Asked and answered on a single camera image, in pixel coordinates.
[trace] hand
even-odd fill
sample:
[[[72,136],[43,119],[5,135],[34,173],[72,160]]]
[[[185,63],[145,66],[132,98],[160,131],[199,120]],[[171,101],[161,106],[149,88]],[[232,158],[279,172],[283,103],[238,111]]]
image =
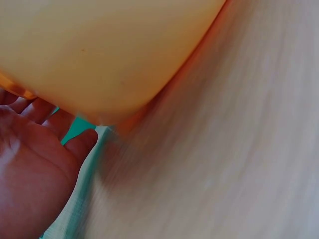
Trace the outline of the hand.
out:
[[[36,238],[65,206],[97,134],[87,130],[62,146],[74,116],[51,115],[48,102],[2,89],[0,105],[0,238]]]

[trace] yellow plastic object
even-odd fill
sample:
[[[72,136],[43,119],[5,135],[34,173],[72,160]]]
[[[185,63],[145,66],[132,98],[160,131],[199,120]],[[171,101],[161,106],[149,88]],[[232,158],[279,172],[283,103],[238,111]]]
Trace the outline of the yellow plastic object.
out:
[[[0,0],[0,85],[116,123],[170,80],[224,2]]]

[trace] teal object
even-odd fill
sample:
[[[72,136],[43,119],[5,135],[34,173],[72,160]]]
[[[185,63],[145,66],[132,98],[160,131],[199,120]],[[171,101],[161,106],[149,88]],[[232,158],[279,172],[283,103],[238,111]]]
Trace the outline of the teal object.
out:
[[[73,124],[71,125],[71,128],[69,129],[67,135],[61,141],[61,143],[64,145],[67,141],[69,141],[70,139],[74,138],[75,136],[79,135],[80,133],[82,133],[83,131],[85,131],[89,128],[95,129],[96,126],[77,117],[74,120]]]

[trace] light wood grain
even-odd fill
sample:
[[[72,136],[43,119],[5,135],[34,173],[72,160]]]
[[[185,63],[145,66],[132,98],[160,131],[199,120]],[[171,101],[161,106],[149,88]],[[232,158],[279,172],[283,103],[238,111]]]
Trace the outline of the light wood grain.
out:
[[[90,239],[319,238],[319,1],[230,0],[126,141]]]

